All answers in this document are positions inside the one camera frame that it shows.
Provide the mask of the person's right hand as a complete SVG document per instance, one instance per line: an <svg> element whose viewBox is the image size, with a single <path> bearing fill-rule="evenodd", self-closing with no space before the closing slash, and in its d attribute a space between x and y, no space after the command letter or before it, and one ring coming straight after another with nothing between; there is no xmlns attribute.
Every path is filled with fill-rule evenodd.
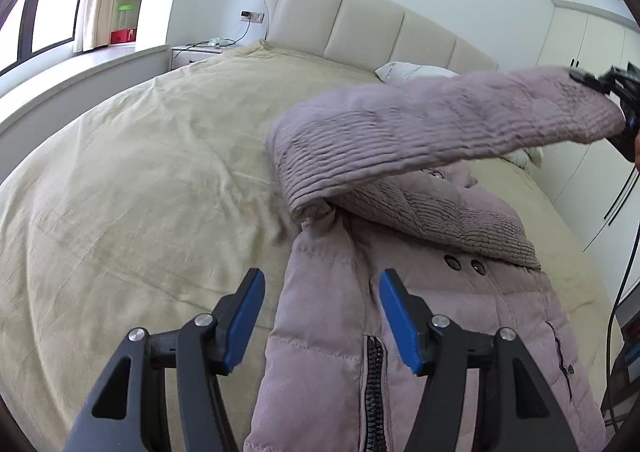
<svg viewBox="0 0 640 452"><path fill-rule="evenodd" d="M634 167L640 172L640 132L634 139Z"/></svg>

